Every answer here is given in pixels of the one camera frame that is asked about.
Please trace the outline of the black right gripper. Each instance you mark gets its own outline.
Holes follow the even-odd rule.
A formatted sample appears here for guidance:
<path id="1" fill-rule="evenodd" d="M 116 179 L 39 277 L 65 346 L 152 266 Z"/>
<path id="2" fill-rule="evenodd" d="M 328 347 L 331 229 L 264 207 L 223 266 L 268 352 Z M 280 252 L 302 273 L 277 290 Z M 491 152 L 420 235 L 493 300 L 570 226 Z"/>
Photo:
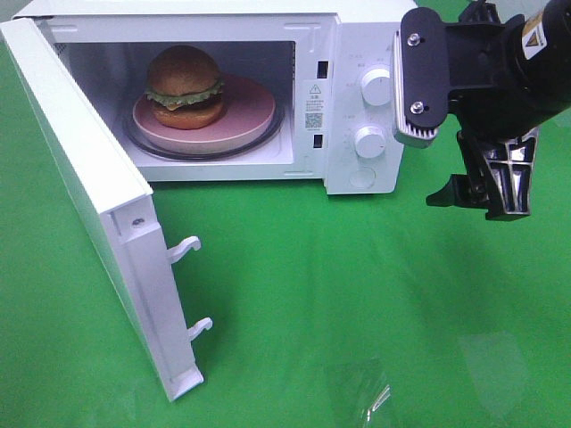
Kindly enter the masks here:
<path id="1" fill-rule="evenodd" d="M 446 27 L 437 12 L 412 9 L 394 34 L 395 139 L 427 148 L 448 108 L 460 124 L 466 172 L 428 195 L 429 206 L 484 209 L 498 221 L 531 213 L 538 131 L 508 60 L 509 33 L 519 23 L 501 23 L 494 4 L 471 2 Z"/>

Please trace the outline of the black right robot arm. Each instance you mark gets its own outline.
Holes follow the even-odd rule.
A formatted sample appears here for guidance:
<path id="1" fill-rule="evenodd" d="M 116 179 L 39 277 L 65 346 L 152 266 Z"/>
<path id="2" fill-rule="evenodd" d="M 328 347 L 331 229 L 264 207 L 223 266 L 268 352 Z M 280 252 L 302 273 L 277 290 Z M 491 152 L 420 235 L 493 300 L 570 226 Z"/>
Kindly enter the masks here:
<path id="1" fill-rule="evenodd" d="M 489 220 L 528 216 L 539 127 L 570 106 L 569 2 L 508 21 L 485 1 L 452 23 L 413 9 L 394 35 L 392 65 L 399 142 L 425 148 L 447 116 L 460 125 L 466 171 L 426 203 L 482 209 Z"/>

